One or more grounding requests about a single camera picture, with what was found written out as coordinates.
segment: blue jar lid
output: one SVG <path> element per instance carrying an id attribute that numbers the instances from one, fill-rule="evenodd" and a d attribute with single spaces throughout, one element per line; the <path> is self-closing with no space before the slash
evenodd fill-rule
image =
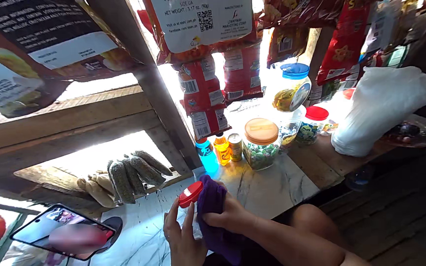
<path id="1" fill-rule="evenodd" d="M 280 66 L 282 77 L 289 80 L 301 80 L 307 77 L 310 67 L 306 64 L 295 63 Z"/>

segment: plastic packet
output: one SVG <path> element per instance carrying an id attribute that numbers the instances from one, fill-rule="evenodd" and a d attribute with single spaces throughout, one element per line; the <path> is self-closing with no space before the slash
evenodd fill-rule
<path id="1" fill-rule="evenodd" d="M 265 0 L 262 28 L 287 26 L 335 27 L 343 0 Z"/>
<path id="2" fill-rule="evenodd" d="M 82 0 L 0 5 L 0 112 L 18 117 L 50 105 L 73 81 L 132 71 L 133 60 Z"/>
<path id="3" fill-rule="evenodd" d="M 223 54 L 224 93 L 227 103 L 245 96 L 260 97 L 262 94 L 259 78 L 259 48 L 259 45 L 255 45 Z"/>
<path id="4" fill-rule="evenodd" d="M 224 116 L 224 109 L 207 110 L 191 114 L 195 140 L 206 138 L 230 130 Z"/>
<path id="5" fill-rule="evenodd" d="M 143 1 L 160 50 L 159 65 L 198 60 L 261 40 L 251 0 Z"/>
<path id="6" fill-rule="evenodd" d="M 187 116 L 213 107 L 214 109 L 226 108 L 220 82 L 214 74 L 215 65 L 211 55 L 173 67 L 178 71 Z"/>
<path id="7" fill-rule="evenodd" d="M 337 28 L 318 71 L 318 85 L 350 75 L 349 71 L 358 63 L 364 43 L 369 9 L 370 5 L 363 1 L 345 1 Z"/>
<path id="8" fill-rule="evenodd" d="M 307 27 L 276 27 L 271 35 L 267 68 L 274 63 L 297 57 L 305 52 L 310 29 Z"/>

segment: leg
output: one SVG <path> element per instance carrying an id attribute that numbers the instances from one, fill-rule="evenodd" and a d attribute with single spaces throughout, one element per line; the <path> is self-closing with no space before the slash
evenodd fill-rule
<path id="1" fill-rule="evenodd" d="M 314 233 L 334 244 L 350 250 L 335 223 L 319 208 L 311 204 L 299 206 L 292 215 L 291 226 Z"/>

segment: qr code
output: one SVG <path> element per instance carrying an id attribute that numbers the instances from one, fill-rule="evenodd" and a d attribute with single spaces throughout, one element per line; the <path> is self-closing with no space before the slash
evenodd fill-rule
<path id="1" fill-rule="evenodd" d="M 200 31 L 213 29 L 212 11 L 200 11 L 196 13 L 198 22 L 200 23 Z"/>

